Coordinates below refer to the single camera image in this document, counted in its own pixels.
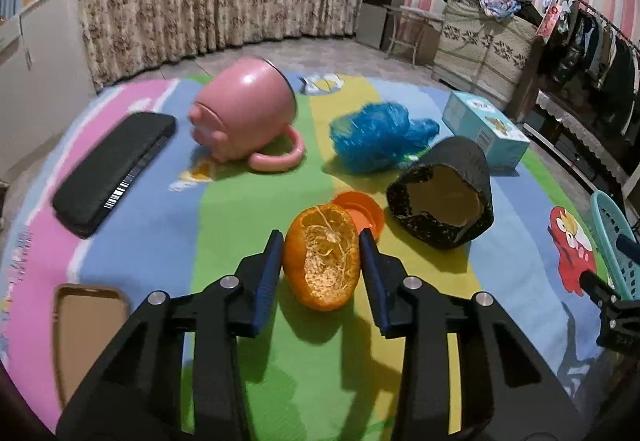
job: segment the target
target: mug handle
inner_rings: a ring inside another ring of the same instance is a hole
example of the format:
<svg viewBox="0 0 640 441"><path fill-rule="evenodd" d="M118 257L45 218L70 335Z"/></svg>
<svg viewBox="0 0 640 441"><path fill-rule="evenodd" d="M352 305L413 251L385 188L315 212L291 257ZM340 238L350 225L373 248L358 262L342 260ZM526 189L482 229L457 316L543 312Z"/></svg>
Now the mug handle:
<svg viewBox="0 0 640 441"><path fill-rule="evenodd" d="M291 140L291 151L284 156L268 156L261 152L254 152L249 156L249 167L258 172L284 172L298 166L305 157L305 142L302 140L302 135L290 124L282 129L282 134Z"/></svg>

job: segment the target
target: cabinet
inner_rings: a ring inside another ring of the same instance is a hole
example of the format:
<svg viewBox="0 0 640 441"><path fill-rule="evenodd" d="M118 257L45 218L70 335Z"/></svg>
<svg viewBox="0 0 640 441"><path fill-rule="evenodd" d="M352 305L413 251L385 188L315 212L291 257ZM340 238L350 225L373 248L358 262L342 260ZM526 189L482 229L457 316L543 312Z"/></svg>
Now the cabinet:
<svg viewBox="0 0 640 441"><path fill-rule="evenodd" d="M78 0L34 0L0 26L0 179L96 97Z"/></svg>

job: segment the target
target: yellow stripe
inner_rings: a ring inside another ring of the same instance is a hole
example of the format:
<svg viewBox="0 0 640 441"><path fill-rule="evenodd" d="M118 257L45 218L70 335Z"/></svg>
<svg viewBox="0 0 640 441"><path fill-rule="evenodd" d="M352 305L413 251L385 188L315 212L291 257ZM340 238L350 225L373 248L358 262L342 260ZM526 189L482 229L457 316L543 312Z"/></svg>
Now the yellow stripe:
<svg viewBox="0 0 640 441"><path fill-rule="evenodd" d="M344 190L360 190L371 195L386 208L386 187L398 176L392 170L370 176L355 176L337 161L331 138L329 123L337 116L353 113L364 104L380 101L375 88L363 77L340 76L344 80L342 89L332 95L316 96L310 99L316 126L316 136L322 158L324 172L331 174L336 193ZM467 261L467 250L459 247L454 251L439 251L414 239L396 224L393 217L386 214L386 226L378 244L380 251L401 259L407 272L417 275L434 285L439 291L451 295L470 297L480 290L478 279ZM402 370L403 340L385 340L373 325L362 279L354 296L358 315L370 325L370 352L372 363L372 399L379 421L395 413ZM451 379L451 421L450 430L460 429L460 366L455 338L449 338L449 359Z"/></svg>

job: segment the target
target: red cartoon bird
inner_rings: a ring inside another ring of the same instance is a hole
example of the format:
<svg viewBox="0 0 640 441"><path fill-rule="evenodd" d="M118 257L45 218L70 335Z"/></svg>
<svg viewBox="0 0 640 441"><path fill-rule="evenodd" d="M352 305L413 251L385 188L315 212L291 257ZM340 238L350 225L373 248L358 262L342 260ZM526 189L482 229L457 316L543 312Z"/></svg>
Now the red cartoon bird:
<svg viewBox="0 0 640 441"><path fill-rule="evenodd" d="M591 241L575 217L561 206L551 210L549 221L548 230L560 254L558 272L562 285L569 293L582 296L580 274L588 269L596 273Z"/></svg>

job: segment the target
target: floral curtain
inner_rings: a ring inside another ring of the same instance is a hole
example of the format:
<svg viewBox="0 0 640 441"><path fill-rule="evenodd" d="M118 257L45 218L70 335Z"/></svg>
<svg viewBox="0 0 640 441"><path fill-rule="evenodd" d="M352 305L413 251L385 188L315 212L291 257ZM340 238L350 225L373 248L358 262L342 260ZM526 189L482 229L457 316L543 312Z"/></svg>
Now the floral curtain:
<svg viewBox="0 0 640 441"><path fill-rule="evenodd" d="M79 0L97 88L245 42L355 32L360 0Z"/></svg>

